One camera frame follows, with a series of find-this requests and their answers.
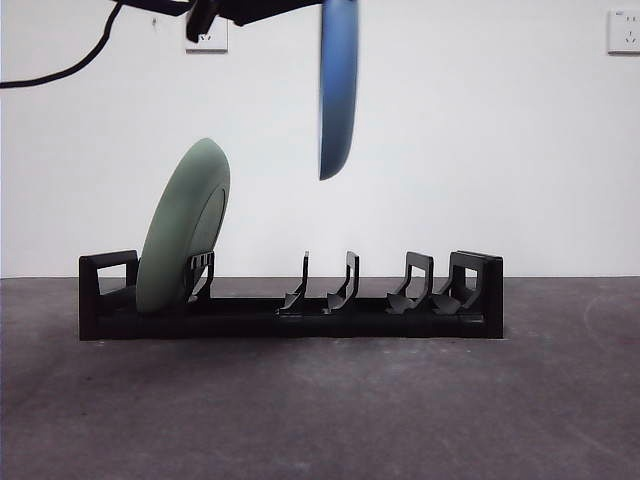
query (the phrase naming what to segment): wall outlet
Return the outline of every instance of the wall outlet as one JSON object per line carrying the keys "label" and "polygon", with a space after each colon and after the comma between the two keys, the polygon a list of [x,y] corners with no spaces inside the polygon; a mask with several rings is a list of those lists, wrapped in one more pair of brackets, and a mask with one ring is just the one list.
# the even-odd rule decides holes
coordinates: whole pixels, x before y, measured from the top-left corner
{"label": "wall outlet", "polygon": [[609,53],[640,54],[640,10],[609,12]]}
{"label": "wall outlet", "polygon": [[200,35],[200,41],[194,43],[184,39],[187,53],[226,53],[229,51],[229,22],[226,18],[216,17],[207,33]]}

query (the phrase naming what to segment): concrete floor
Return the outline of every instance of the concrete floor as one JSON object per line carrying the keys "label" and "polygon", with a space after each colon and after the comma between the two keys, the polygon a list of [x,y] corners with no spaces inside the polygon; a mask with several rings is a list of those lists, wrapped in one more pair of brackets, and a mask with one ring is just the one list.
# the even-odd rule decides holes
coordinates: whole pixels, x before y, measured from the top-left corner
{"label": "concrete floor", "polygon": [[640,478],[640,278],[507,279],[498,341],[80,343],[74,279],[1,291],[6,480]]}

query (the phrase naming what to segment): black cable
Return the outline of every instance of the black cable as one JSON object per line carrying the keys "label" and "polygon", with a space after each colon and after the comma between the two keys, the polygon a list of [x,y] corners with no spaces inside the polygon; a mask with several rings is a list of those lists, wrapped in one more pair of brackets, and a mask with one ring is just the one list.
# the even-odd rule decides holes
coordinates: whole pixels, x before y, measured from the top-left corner
{"label": "black cable", "polygon": [[19,80],[15,82],[0,82],[0,88],[24,88],[24,87],[35,87],[36,85],[43,85],[45,83],[53,82],[55,80],[60,80],[62,78],[73,75],[74,73],[82,70],[84,67],[89,65],[102,51],[107,42],[109,41],[109,36],[111,35],[111,27],[113,27],[113,22],[115,21],[118,13],[122,9],[122,2],[118,2],[109,15],[107,19],[107,23],[104,27],[104,33],[102,34],[102,38],[98,42],[98,44],[89,52],[89,54],[80,60],[77,64],[72,67],[67,68],[66,70],[62,70],[61,72],[52,73],[51,75],[46,75],[40,78],[34,78],[33,80]]}

